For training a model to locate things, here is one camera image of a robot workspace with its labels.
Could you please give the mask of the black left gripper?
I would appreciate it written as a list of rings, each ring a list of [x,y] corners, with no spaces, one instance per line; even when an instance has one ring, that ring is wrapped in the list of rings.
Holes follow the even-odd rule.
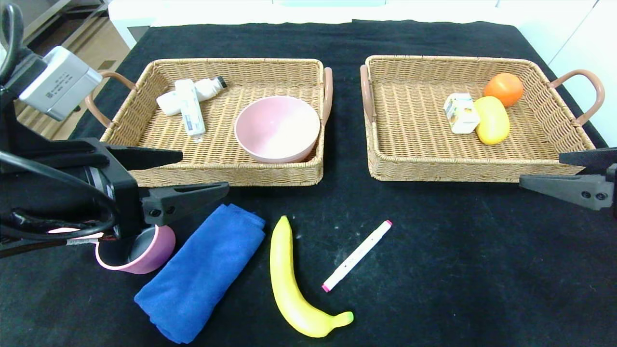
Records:
[[[115,225],[101,231],[108,240],[137,235],[143,219],[146,224],[165,226],[228,194],[229,182],[139,188],[129,173],[182,160],[182,151],[122,147],[95,138],[48,144],[49,166],[95,187],[115,203]],[[53,198],[60,210],[48,217],[48,233],[62,227],[88,230],[111,218],[111,213],[94,196],[74,187],[60,187],[59,198]]]

